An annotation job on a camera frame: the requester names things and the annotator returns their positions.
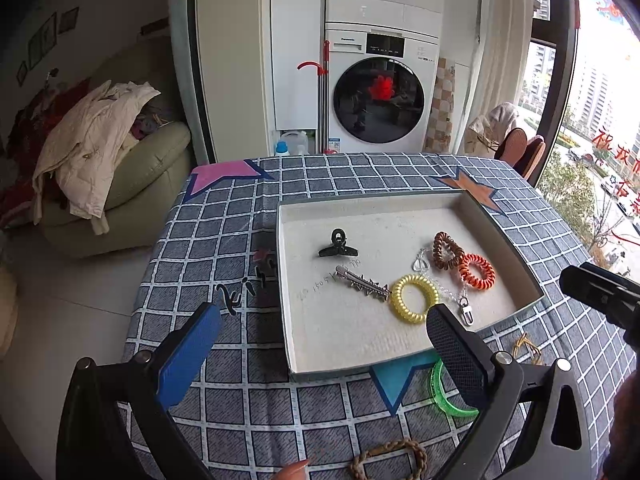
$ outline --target black hair clip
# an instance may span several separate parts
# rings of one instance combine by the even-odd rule
[[[332,245],[320,249],[318,256],[358,256],[358,250],[353,247],[347,247],[347,236],[342,229],[334,229],[331,233]]]

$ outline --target blue gripper pad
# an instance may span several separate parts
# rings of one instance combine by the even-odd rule
[[[179,339],[158,373],[156,396],[165,410],[180,403],[187,393],[221,327],[220,307],[203,303],[180,330],[171,332],[162,342],[169,343],[169,338],[176,336]]]

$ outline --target red hook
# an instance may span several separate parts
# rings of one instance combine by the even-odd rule
[[[327,69],[322,68],[322,66],[319,63],[316,63],[315,61],[305,61],[304,63],[300,63],[298,65],[298,70],[300,70],[303,66],[310,66],[310,65],[318,67],[318,75],[325,75],[329,73]]]

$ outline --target picture frame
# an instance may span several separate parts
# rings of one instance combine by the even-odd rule
[[[78,22],[78,11],[80,7],[74,7],[67,12],[60,14],[60,24],[58,25],[58,34],[63,34],[76,28]]]
[[[20,63],[20,68],[15,75],[15,78],[18,80],[18,86],[22,86],[22,83],[24,83],[24,80],[27,77],[28,71],[29,69],[27,68],[27,63],[25,61]]]
[[[39,28],[29,40],[27,54],[29,70],[33,70],[42,59],[42,28]]]
[[[40,37],[42,42],[42,57],[45,57],[49,51],[56,46],[58,42],[57,13],[54,12],[49,19],[40,27]]]

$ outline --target table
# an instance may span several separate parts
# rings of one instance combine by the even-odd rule
[[[429,393],[427,369],[415,370],[395,415],[390,415],[371,373],[289,381],[272,256],[280,200],[444,188],[436,177],[455,177],[461,170],[497,190],[493,199],[503,213],[488,211],[545,291],[535,306],[480,334],[494,351],[511,351],[526,331],[542,348],[547,364],[559,356],[571,361],[586,409],[596,475],[608,446],[614,391],[636,363],[619,329],[559,290],[561,269],[588,258],[573,232],[501,161],[357,154],[196,168],[169,212],[140,285],[123,359],[155,348],[202,301],[223,306],[223,331],[183,401],[171,409],[185,439],[215,478],[266,480],[280,466],[309,458],[312,480],[346,480],[350,476],[345,466],[354,454],[402,437],[425,447],[427,478],[452,453],[471,420],[452,419],[438,410]],[[225,294],[230,308],[224,307]],[[523,354],[518,360],[530,358]],[[447,395],[460,401],[450,379],[444,384]],[[160,478],[130,407],[120,409],[141,462]],[[516,409],[487,478],[504,468],[525,415],[525,406]],[[404,478],[412,459],[406,452],[390,453],[366,465],[366,472],[372,478]]]

